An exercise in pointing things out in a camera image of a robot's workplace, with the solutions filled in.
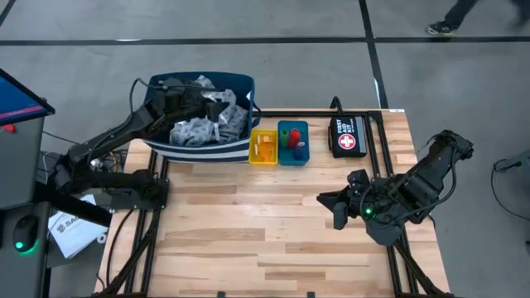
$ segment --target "shoe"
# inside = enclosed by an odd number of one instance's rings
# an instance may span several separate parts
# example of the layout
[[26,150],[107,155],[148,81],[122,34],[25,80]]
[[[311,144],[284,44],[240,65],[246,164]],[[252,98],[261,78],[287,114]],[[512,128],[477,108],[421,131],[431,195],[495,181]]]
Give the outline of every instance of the shoe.
[[436,22],[425,28],[425,31],[432,36],[453,36],[458,27],[448,26],[445,22]]

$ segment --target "yellow container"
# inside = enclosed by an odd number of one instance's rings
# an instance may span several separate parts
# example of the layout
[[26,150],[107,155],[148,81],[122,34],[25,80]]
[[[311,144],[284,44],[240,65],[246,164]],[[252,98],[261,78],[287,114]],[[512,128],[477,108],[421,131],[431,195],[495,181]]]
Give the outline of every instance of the yellow container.
[[278,163],[278,131],[276,129],[252,130],[248,162],[253,165],[276,165]]

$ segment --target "gray cloth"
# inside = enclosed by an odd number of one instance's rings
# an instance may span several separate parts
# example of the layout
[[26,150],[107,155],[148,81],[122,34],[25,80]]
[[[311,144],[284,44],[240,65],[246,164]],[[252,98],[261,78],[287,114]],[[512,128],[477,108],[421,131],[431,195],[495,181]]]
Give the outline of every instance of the gray cloth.
[[[212,82],[203,75],[195,82],[203,87],[214,88]],[[171,145],[200,146],[211,141],[225,144],[239,139],[247,124],[248,111],[236,104],[235,93],[226,89],[223,92],[202,92],[201,94],[216,102],[229,103],[229,106],[219,115],[218,123],[213,123],[208,118],[193,118],[189,122],[175,123],[170,131]]]

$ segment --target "gray floor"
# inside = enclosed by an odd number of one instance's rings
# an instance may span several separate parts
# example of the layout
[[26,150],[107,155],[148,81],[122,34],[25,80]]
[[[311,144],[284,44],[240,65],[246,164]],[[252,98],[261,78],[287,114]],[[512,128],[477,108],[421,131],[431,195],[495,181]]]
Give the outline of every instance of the gray floor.
[[[5,5],[7,0],[0,0]],[[453,1],[368,0],[375,36],[424,36]],[[484,0],[461,36],[511,36],[508,0]],[[38,20],[39,26],[28,26]],[[359,4],[347,0],[17,0],[0,40],[241,36],[362,36]],[[530,27],[518,33],[530,36]],[[449,128],[475,144],[457,165],[454,196],[434,211],[451,290],[465,297],[528,297],[530,224],[497,205],[491,165],[530,149],[530,43],[379,44],[390,108],[404,108],[419,149]],[[82,141],[120,123],[137,76],[181,70],[252,75],[262,107],[323,108],[334,95],[349,108],[376,108],[365,44],[231,46],[9,46],[0,67],[45,96],[57,114],[46,130]],[[135,104],[145,90],[139,88]],[[44,137],[48,151],[67,144]],[[520,170],[495,176],[499,197],[530,217]],[[53,271],[52,297],[88,295],[102,249]]]

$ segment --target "green object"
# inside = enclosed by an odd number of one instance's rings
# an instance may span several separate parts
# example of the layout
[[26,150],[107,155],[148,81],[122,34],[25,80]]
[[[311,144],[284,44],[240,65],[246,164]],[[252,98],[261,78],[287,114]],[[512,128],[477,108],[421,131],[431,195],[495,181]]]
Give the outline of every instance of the green object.
[[20,252],[21,255],[27,255],[27,254],[30,254],[32,252],[35,252],[35,250],[37,250],[37,248],[39,247],[39,240],[37,239],[35,241],[35,245],[33,245],[33,248],[30,248],[28,249],[27,251],[25,252]]
[[282,129],[280,131],[280,148],[287,148],[288,143],[289,143],[289,131],[286,129]]
[[366,219],[373,219],[375,217],[375,211],[372,209],[372,207],[367,207],[364,209],[364,217]]

